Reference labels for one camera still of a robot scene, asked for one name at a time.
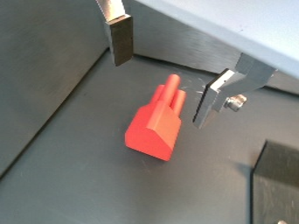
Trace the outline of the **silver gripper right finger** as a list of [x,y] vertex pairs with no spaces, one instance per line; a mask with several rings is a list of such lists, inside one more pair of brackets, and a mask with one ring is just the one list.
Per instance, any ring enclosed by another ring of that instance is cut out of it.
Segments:
[[229,108],[237,112],[247,101],[243,93],[261,88],[275,71],[273,67],[241,53],[235,69],[225,69],[205,86],[192,118],[193,125],[200,129],[212,111]]

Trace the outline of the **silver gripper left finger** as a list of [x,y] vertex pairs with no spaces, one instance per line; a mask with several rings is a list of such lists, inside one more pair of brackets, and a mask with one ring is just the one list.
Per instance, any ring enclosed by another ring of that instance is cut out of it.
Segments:
[[105,19],[109,51],[116,67],[133,56],[133,18],[127,14],[121,0],[96,0]]

